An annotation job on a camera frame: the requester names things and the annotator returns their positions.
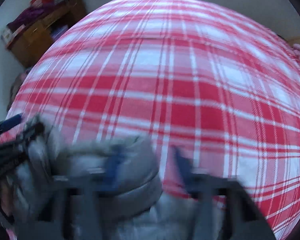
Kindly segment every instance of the wooden desk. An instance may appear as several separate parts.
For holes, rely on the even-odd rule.
[[[56,26],[72,27],[87,15],[82,0],[60,2],[48,15],[40,15],[33,23],[24,28],[7,47],[25,67],[35,65],[53,44],[50,36]]]

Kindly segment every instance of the bed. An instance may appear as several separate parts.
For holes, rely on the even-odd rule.
[[[164,190],[187,197],[170,152],[181,146],[195,167],[237,177],[277,239],[300,218],[298,60],[271,30],[227,8],[100,7],[34,66],[8,117],[21,112],[42,113],[68,143],[149,134]]]

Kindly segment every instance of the plaid bedspread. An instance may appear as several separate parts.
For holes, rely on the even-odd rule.
[[[237,176],[284,239],[300,218],[298,67],[285,42],[229,9],[114,0],[43,55],[8,117],[40,112],[69,143],[150,134],[164,189],[186,197],[170,152],[182,146],[195,167]]]

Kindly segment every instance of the wooden cabinet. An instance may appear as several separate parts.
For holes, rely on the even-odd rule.
[[[53,44],[51,32],[54,25],[72,27],[87,15],[83,0],[65,0],[59,3],[48,15],[38,17],[26,26],[8,46],[18,61],[25,67],[35,65]]]

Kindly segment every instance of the checkered blanket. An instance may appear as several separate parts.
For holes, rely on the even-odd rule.
[[[164,189],[187,195],[170,151],[236,176],[277,239],[300,218],[300,73],[253,20],[197,0],[114,0],[43,55],[8,117],[40,112],[65,140],[150,134]],[[21,129],[13,129],[7,140]]]

